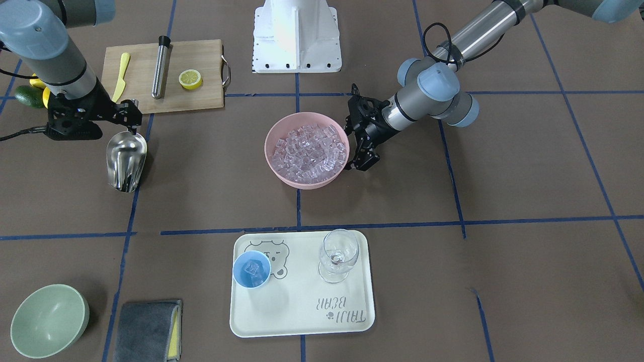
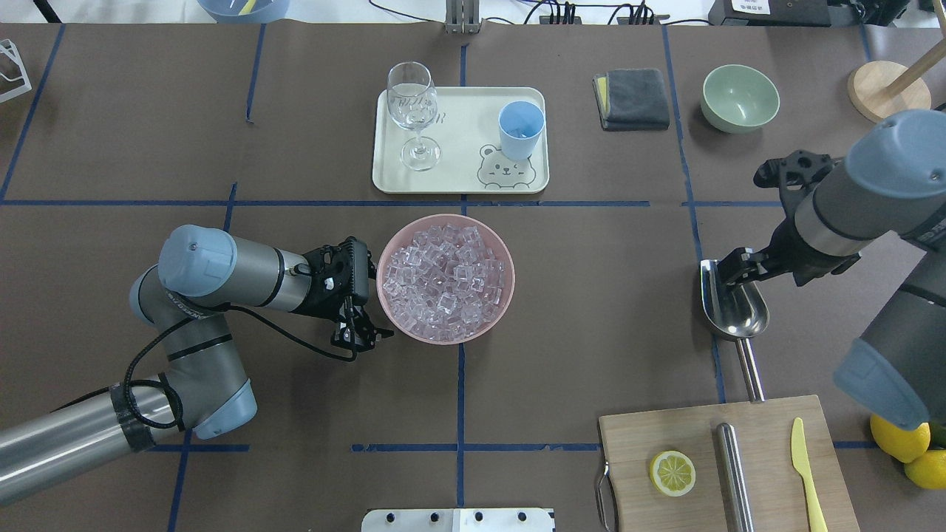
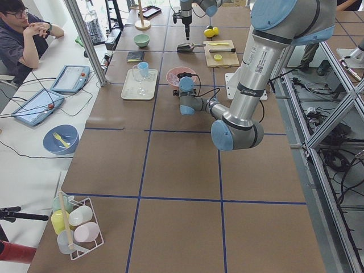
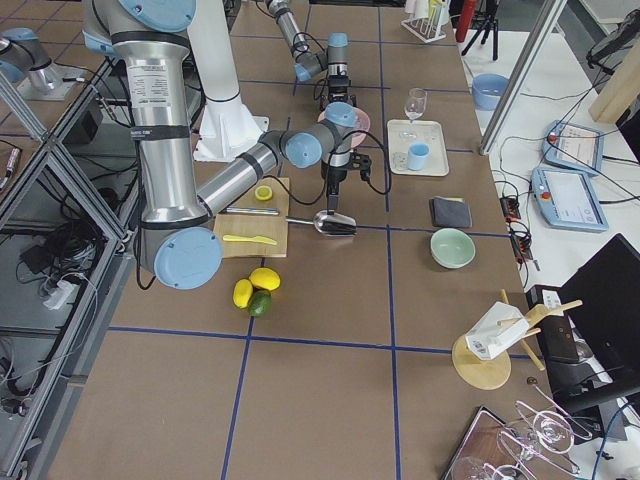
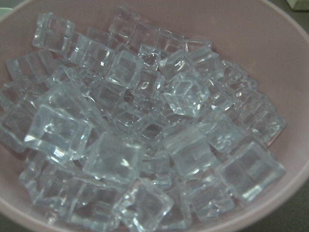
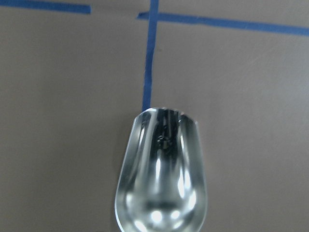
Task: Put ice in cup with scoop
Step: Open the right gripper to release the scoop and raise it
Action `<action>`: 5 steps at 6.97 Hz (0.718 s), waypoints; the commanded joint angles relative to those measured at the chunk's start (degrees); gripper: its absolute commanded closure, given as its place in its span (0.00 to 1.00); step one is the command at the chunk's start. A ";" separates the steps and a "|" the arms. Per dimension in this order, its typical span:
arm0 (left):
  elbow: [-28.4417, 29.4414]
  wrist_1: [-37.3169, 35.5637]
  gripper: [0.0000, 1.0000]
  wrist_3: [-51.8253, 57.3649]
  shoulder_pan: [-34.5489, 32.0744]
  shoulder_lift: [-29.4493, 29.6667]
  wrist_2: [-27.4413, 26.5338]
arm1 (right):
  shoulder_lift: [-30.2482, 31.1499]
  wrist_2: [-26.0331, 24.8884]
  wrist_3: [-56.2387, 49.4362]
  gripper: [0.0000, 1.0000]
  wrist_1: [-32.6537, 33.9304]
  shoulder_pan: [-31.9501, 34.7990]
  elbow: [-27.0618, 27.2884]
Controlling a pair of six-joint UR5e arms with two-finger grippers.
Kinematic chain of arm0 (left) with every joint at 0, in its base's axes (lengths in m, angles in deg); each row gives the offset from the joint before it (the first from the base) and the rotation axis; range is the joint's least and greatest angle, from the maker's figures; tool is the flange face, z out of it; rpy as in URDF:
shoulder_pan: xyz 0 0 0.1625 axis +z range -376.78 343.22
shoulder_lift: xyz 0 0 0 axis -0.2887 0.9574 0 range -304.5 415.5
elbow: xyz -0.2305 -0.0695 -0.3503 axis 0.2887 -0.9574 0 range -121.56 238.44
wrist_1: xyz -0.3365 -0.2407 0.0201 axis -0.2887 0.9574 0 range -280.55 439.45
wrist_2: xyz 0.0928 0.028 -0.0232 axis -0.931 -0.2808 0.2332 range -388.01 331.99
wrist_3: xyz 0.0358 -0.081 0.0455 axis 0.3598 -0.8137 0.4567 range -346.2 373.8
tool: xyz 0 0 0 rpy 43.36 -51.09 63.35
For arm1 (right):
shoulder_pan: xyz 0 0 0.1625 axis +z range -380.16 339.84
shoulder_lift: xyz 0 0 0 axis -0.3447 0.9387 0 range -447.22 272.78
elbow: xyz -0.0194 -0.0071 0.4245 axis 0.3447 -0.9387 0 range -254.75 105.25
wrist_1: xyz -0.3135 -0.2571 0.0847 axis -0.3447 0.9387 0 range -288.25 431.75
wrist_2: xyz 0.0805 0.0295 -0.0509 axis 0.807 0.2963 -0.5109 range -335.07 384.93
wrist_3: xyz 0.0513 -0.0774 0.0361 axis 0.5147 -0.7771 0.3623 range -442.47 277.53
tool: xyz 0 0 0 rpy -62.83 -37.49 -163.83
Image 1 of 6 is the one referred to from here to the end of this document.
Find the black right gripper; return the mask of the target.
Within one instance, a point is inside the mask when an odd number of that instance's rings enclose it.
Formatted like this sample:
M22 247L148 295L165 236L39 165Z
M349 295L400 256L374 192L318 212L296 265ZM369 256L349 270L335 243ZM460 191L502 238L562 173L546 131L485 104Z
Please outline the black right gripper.
M55 141L98 140L103 136L98 121L119 124L136 134L143 117L138 104L136 99L126 99L116 105L103 85L79 99L51 91L45 135Z

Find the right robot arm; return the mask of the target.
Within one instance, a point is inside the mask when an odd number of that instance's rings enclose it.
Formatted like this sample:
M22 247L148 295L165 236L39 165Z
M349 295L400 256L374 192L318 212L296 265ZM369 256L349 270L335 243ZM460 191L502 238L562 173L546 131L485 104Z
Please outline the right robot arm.
M2 43L31 68L50 90L44 126L15 133L43 133L51 140L97 140L99 121L136 135L142 113L132 100L112 101L69 36L69 28L113 20L114 1L2 1Z

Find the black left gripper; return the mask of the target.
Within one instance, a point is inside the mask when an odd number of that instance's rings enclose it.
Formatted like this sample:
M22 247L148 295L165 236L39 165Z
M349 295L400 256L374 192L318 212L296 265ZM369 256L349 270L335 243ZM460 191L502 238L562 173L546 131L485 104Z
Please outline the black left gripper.
M380 161L375 147L391 139L399 130L393 128L385 120L383 111L391 106L389 100L380 101L372 97L364 97L356 84L351 85L351 97L348 100L345 133L354 134L356 149L352 158L347 162L347 170L356 169L367 171Z

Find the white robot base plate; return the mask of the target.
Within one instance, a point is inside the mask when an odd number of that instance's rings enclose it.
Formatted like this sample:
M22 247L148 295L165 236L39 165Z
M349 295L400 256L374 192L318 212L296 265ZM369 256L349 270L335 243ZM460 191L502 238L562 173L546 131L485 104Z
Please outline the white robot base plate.
M254 20L253 72L341 71L338 13L327 1L266 1Z

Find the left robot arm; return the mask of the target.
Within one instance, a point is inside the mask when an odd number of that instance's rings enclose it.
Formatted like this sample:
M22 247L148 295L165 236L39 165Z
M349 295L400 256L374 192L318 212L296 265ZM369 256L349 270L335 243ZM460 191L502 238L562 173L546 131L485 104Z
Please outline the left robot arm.
M596 21L616 23L634 13L640 1L492 1L454 35L423 59L403 62L396 74L400 89L387 100L360 94L353 84L345 133L356 137L356 150L345 169L366 171L380 159L375 149L423 117L466 127L480 112L478 101L461 90L457 71L492 50L505 33L529 14L558 6Z

